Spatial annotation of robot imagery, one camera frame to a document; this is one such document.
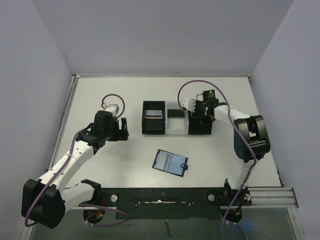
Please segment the black white card tray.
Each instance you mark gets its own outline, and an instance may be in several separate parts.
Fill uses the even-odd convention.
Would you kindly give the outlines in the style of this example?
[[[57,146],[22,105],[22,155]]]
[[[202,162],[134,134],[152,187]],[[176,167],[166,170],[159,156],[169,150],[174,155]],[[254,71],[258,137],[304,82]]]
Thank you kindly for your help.
[[[162,119],[145,118],[146,110],[162,110]],[[143,101],[141,131],[143,135],[210,135],[212,125],[202,125],[192,112],[181,109],[175,101]]]

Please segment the white silver card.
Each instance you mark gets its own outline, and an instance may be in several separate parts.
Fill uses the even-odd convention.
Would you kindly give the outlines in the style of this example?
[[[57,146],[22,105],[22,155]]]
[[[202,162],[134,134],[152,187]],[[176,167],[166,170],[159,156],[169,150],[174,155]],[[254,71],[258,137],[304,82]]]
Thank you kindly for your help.
[[[164,159],[164,164],[163,164],[163,170],[167,171],[169,169],[172,156],[173,156],[172,153],[166,154],[165,159]]]

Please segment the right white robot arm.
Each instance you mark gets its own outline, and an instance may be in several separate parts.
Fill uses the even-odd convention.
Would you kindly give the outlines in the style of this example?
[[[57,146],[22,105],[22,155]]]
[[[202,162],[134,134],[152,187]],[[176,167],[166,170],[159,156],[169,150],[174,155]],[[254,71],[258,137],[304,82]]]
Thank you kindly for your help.
[[[202,96],[202,100],[183,98],[180,106],[201,125],[211,127],[214,121],[220,121],[233,128],[233,149],[240,163],[227,183],[232,190],[239,190],[245,187],[258,161],[271,150],[265,119],[219,102],[214,90],[204,91]]]

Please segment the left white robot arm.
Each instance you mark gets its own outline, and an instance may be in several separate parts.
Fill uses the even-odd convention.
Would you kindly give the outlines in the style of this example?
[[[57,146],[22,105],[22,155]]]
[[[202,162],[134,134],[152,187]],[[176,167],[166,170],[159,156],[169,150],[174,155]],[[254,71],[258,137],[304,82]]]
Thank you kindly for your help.
[[[24,225],[28,228],[41,224],[53,229],[74,207],[104,208],[106,199],[99,183],[84,179],[69,189],[66,186],[106,142],[127,141],[128,138],[126,118],[99,110],[94,121],[74,135],[70,149],[53,167],[38,179],[29,179],[24,184],[21,205]]]

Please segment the blue leather card holder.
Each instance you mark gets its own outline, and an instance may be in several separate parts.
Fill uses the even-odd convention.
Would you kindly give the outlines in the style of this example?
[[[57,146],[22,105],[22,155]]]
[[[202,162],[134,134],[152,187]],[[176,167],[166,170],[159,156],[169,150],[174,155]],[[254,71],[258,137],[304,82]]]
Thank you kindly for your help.
[[[170,161],[169,169],[163,170],[167,153],[172,154],[172,158]],[[155,155],[152,168],[168,174],[183,177],[185,171],[187,171],[189,168],[188,158],[186,156],[159,149]]]

